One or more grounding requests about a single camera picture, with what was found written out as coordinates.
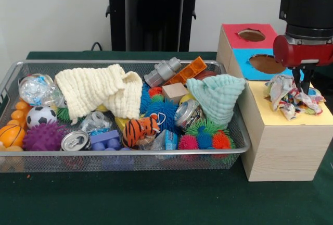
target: red box top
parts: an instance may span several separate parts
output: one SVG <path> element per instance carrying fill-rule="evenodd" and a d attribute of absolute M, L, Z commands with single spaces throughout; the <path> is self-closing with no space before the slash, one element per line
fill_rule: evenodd
<path fill-rule="evenodd" d="M 272 49 L 276 32 L 270 24 L 222 24 L 233 49 Z"/>

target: orange translucent block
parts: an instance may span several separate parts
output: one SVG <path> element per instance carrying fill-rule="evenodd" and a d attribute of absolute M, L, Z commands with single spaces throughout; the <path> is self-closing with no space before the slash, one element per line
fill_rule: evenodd
<path fill-rule="evenodd" d="M 32 108 L 24 101 L 19 101 L 16 106 L 16 110 L 11 114 L 11 121 L 8 124 L 20 125 L 25 130 L 27 127 L 27 115 Z"/>
<path fill-rule="evenodd" d="M 197 74 L 204 71 L 206 68 L 207 65 L 204 63 L 201 57 L 197 57 L 193 62 L 191 62 L 188 66 L 182 69 L 178 74 L 176 74 L 164 85 L 169 85 L 174 83 L 185 84 L 187 79 L 194 78 Z"/>

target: mint green knitted cloth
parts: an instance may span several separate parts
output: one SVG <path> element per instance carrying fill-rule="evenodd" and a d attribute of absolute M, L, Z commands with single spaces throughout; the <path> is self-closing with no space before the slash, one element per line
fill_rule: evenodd
<path fill-rule="evenodd" d="M 234 115 L 237 98 L 245 88 L 245 79 L 223 74 L 202 81 L 188 79 L 186 85 L 205 115 L 218 125 L 226 125 Z"/>

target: black stand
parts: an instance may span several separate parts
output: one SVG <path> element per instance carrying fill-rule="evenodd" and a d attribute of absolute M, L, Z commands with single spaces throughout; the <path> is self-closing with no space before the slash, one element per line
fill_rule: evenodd
<path fill-rule="evenodd" d="M 110 0 L 113 51 L 187 52 L 195 0 Z"/>

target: soccer ball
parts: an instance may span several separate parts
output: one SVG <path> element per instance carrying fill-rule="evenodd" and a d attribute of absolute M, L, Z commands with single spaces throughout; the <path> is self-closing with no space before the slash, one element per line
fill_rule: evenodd
<path fill-rule="evenodd" d="M 57 121 L 57 115 L 55 111 L 49 107 L 33 107 L 27 115 L 27 125 L 29 129 L 41 123 L 55 121 Z"/>

